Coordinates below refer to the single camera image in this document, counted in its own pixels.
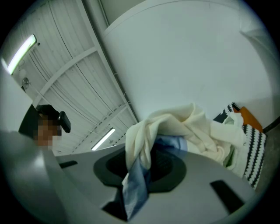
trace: ceiling light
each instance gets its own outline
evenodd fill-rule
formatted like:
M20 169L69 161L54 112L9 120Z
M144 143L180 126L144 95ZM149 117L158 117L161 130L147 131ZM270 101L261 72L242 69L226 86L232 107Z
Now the ceiling light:
M13 59L11 60L9 66L8 66L8 71L10 74L12 74L17 67L18 63L20 60L24 57L26 52L37 42L36 37L34 34L32 34L24 43L21 45L19 50L16 52L14 55Z
M91 150L96 150L103 142L105 142L105 140L107 138L109 138L110 135L112 135L114 133L115 129L112 128L111 130L109 130L109 132L107 134L104 135L103 138L101 138L92 148Z

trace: person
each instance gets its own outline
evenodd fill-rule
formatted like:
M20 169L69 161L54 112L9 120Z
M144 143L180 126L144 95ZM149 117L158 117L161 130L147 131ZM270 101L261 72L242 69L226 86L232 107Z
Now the person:
M50 150L53 147L53 140L59 140L62 136L60 113L51 105L39 105L36 111L39 114L38 130L34 132L33 139L38 146Z

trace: white panel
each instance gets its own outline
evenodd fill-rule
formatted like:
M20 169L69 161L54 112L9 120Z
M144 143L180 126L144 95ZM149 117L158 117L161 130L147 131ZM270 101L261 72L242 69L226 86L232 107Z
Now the white panel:
M280 115L280 70L239 29L235 6L153 0L116 19L103 41L139 119L191 102L214 118L234 101L266 127Z
M101 0L109 24L144 0Z
M26 94L23 94L20 86L2 66L0 77L0 100L0 130L6 132L18 131L32 100Z
M99 36L108 27L104 17L103 10L99 4L99 0L83 0L84 7L87 9L87 14L95 32Z
M7 62L31 34L36 36L39 45L32 47L23 58L13 78L19 85L24 77L29 79L31 85L26 93L33 105L51 104L67 114L71 132L63 131L61 141L53 146L54 154L90 151L92 144L111 126L116 131L102 147L119 144L135 117L127 109L120 87L116 86L81 1L46 1L27 14L4 45L3 56ZM118 117L109 118L120 106L122 111L117 113ZM99 126L104 118L110 120L111 126ZM99 127L98 133L93 133L96 127Z

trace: orange fabric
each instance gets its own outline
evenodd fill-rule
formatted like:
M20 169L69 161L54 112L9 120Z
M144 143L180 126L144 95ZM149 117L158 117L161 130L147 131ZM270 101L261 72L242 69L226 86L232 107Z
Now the orange fabric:
M247 110L246 107L242 107L237 113L241 113L241 116L243 117L243 125L251 125L253 128L256 128L260 132L263 132L263 127L260 125L258 120L250 113L249 110Z

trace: cream towel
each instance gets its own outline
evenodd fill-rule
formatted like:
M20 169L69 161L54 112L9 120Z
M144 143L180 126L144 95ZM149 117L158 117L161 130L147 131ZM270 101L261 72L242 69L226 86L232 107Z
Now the cream towel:
M243 117L241 113L230 112L228 117L224 120L223 124L231 124L237 127L242 128L243 126ZM232 147L234 149L232 155L231 165L227 167L228 170L231 170L238 177L242 178L245 173L245 168L247 164L247 157L249 153L248 146L241 147Z
M184 136L189 152L209 157L221 164L230 152L230 145L242 147L246 139L242 128L207 119L205 112L195 104L160 110L127 130L128 170L137 156L141 164L150 169L150 151L157 134Z

